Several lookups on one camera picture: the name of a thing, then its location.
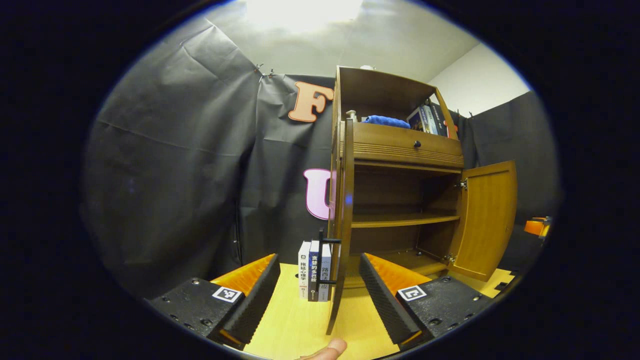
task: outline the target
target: cabinet door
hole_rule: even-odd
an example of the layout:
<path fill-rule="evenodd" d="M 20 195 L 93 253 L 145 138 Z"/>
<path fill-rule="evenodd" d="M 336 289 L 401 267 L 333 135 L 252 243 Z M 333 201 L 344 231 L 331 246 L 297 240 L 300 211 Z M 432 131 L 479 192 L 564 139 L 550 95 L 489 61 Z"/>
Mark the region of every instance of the cabinet door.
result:
<path fill-rule="evenodd" d="M 449 268 L 487 281 L 509 243 L 516 214 L 514 161 L 462 172 L 460 222 L 451 242 Z"/>
<path fill-rule="evenodd" d="M 336 283 L 334 287 L 335 291 L 333 292 L 329 324 L 326 330 L 327 335 L 330 335 L 333 331 L 333 325 L 335 324 L 335 318 L 338 315 L 338 308 L 340 307 L 340 300 L 342 298 L 342 289 L 344 288 L 344 278 L 347 271 L 347 262 L 349 261 L 349 246 L 351 245 L 351 219 L 353 217 L 353 121 L 350 119 L 347 119 L 345 121 L 344 133 L 341 133 L 339 131 L 340 116 L 337 117 L 337 122 L 338 126 L 336 126 L 336 130 L 338 131 L 338 135 L 340 135 L 340 137 L 344 139 L 344 152 L 342 158 L 340 159 L 340 142 L 337 142 L 333 145 L 332 156 L 333 158 L 337 158 L 336 162 L 339 162 L 339 165 L 337 165 L 335 172 L 337 178 L 337 187 L 334 191 L 332 183 L 332 190 L 330 190 L 330 197 L 334 197 L 334 209 L 329 210 L 329 234 L 332 234 L 333 237 L 341 239 L 342 241 L 339 246 L 334 246 L 333 248 L 333 274 L 336 274 Z"/>

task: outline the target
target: blue cloth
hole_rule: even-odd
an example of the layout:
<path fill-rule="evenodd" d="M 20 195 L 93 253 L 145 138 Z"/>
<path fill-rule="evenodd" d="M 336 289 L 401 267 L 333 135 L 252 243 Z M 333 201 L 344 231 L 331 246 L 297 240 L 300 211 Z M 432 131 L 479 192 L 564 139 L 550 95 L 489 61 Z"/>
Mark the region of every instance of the blue cloth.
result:
<path fill-rule="evenodd" d="M 394 119 L 392 117 L 379 116 L 379 115 L 371 115 L 367 117 L 367 120 L 363 121 L 367 124 L 378 124 L 378 125 L 387 125 L 387 126 L 395 126 L 395 127 L 403 127 L 405 129 L 411 129 L 409 123 L 404 122 L 402 120 Z"/>

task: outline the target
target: door hinge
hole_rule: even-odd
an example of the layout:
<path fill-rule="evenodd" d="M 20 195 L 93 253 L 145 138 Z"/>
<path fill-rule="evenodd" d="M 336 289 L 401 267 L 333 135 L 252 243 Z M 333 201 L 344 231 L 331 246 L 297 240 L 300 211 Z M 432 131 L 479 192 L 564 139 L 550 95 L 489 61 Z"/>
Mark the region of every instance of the door hinge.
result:
<path fill-rule="evenodd" d="M 446 255 L 444 259 L 449 262 L 449 264 L 453 264 L 456 262 L 457 256 L 453 256 L 453 254 Z"/>
<path fill-rule="evenodd" d="M 468 180 L 468 177 L 460 181 L 458 184 L 456 184 L 455 187 L 464 188 L 465 190 L 467 190 L 467 180 Z"/>

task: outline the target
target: wooden cabinet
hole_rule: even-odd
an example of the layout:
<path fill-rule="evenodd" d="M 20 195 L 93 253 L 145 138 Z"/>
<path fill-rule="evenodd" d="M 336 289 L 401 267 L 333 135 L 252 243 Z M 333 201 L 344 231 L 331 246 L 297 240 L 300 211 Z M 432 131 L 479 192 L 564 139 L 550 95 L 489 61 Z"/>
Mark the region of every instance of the wooden cabinet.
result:
<path fill-rule="evenodd" d="M 436 95 L 449 138 L 354 122 L 406 119 Z M 336 281 L 327 334 L 343 288 L 364 287 L 368 252 L 423 275 L 452 269 L 487 281 L 511 235 L 516 208 L 513 161 L 463 170 L 460 141 L 437 88 L 373 70 L 338 67 L 333 100 L 328 237 Z"/>

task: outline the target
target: ceiling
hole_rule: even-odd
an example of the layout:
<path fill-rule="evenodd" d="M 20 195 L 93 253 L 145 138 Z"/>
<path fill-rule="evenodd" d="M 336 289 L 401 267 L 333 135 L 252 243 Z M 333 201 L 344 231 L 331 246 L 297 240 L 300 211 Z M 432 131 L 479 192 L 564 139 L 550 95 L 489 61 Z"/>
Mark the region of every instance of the ceiling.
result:
<path fill-rule="evenodd" d="M 479 44 L 400 0 L 235 0 L 202 15 L 263 73 L 334 76 L 336 65 L 371 65 L 426 83 Z"/>

